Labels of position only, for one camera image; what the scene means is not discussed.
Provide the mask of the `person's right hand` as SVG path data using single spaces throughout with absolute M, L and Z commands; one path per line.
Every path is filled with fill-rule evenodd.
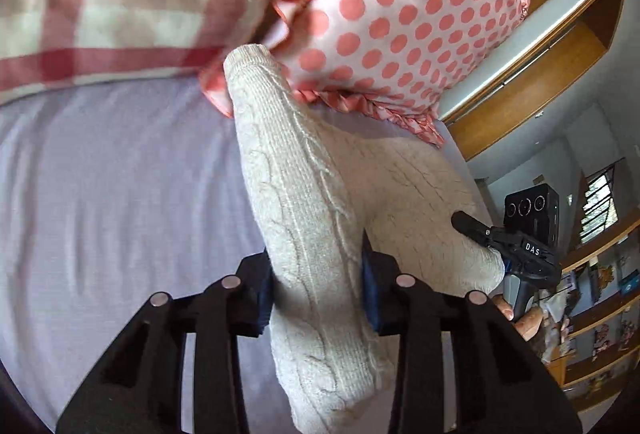
M 532 307 L 525 315 L 521 316 L 520 319 L 516 319 L 512 306 L 506 302 L 502 295 L 494 296 L 491 298 L 491 301 L 498 310 L 500 310 L 500 313 L 512 323 L 512 326 L 521 334 L 521 337 L 526 342 L 536 336 L 544 320 L 544 313 L 539 307 Z

